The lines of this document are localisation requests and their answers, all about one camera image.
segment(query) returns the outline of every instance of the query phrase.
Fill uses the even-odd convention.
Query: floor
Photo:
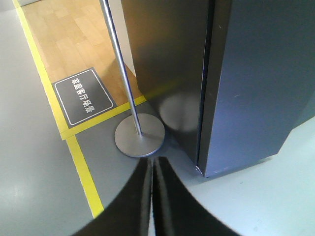
[[[23,12],[52,83],[94,67],[116,104],[127,102],[99,0],[41,0]],[[138,98],[136,78],[127,72]]]
[[[136,165],[113,139],[129,112],[63,135],[10,1],[0,3],[0,30],[0,235],[70,235],[106,210]],[[138,110],[153,113],[147,103]],[[277,155],[217,179],[203,178],[169,134],[154,156],[168,156],[196,199],[241,235],[312,236],[314,143],[315,118]]]

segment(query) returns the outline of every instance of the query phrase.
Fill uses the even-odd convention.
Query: dark gray cabinet
[[[315,91],[314,1],[122,5],[138,86],[204,176],[276,154],[305,121]]]

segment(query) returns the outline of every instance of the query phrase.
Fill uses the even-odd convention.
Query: white border
[[[71,79],[71,78],[76,77],[76,76],[78,76],[78,75],[81,75],[81,74],[83,74],[83,73],[86,73],[86,72],[88,72],[88,71],[92,71],[92,72],[93,72],[93,74],[94,74],[96,80],[98,81],[99,85],[101,86],[101,88],[103,89],[104,93],[105,93],[106,96],[108,97],[108,100],[110,101],[110,103],[112,104],[112,106],[109,107],[109,108],[106,108],[105,110],[102,110],[102,111],[100,111],[100,112],[98,112],[98,113],[95,113],[94,115],[89,116],[89,117],[87,117],[87,118],[85,118],[85,119],[83,119],[83,120],[80,120],[80,121],[78,121],[78,122],[76,122],[76,123],[71,123],[71,120],[70,120],[70,118],[69,118],[69,115],[68,115],[68,113],[67,113],[67,110],[66,110],[65,107],[64,107],[63,100],[62,100],[61,97],[60,97],[60,94],[59,94],[59,92],[58,92],[58,89],[57,89],[56,85],[59,84],[59,83],[61,83],[61,82],[63,82],[63,81],[65,81],[65,80],[68,80],[68,79]],[[111,108],[114,106],[114,103],[112,102],[112,100],[111,100],[110,97],[108,96],[106,90],[104,89],[102,83],[99,81],[99,78],[98,78],[98,76],[95,74],[95,72],[94,72],[93,69],[88,69],[88,70],[82,71],[82,72],[80,72],[80,73],[78,73],[78,74],[72,75],[71,77],[68,77],[68,78],[65,78],[65,79],[63,79],[63,80],[60,80],[60,81],[58,81],[57,83],[54,84],[54,87],[55,87],[56,92],[57,92],[57,94],[58,94],[59,100],[60,100],[60,102],[61,102],[61,104],[62,104],[62,106],[63,106],[63,110],[64,110],[64,112],[65,112],[65,115],[67,116],[68,121],[69,121],[69,123],[70,123],[71,125],[76,125],[76,124],[78,124],[78,123],[80,123],[80,122],[82,122],[82,121],[84,121],[84,120],[86,120],[86,119],[89,119],[89,118],[91,118],[91,117],[96,116],[96,115],[99,114],[99,113],[102,113],[102,112],[104,112],[104,111],[107,111],[108,109],[111,109]]]

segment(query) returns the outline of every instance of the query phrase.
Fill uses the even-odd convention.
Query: silver stanchion
[[[115,131],[115,143],[118,149],[127,156],[149,156],[162,146],[165,129],[162,122],[155,116],[150,114],[137,114],[108,0],[100,0],[100,4],[132,113],[131,116],[125,118],[118,125]]]

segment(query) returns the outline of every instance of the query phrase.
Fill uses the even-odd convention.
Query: gray floor
[[[10,1],[0,2],[0,30],[0,235],[69,235],[92,214]],[[148,104],[139,111],[152,112]],[[77,135],[105,207],[137,161],[114,144],[127,115]],[[294,129],[279,154],[217,179],[204,179],[170,135],[154,156],[167,156],[197,200],[242,235],[313,236],[314,143],[315,118]]]
[[[152,114],[146,103],[138,110]],[[105,207],[136,165],[137,160],[121,154],[114,143],[115,127],[128,115],[125,112],[77,135]],[[195,198],[241,235],[313,236],[314,143],[315,118],[295,128],[277,155],[216,179],[203,178],[169,134],[153,157],[167,156]]]
[[[92,214],[10,0],[0,31],[0,235],[69,235]]]

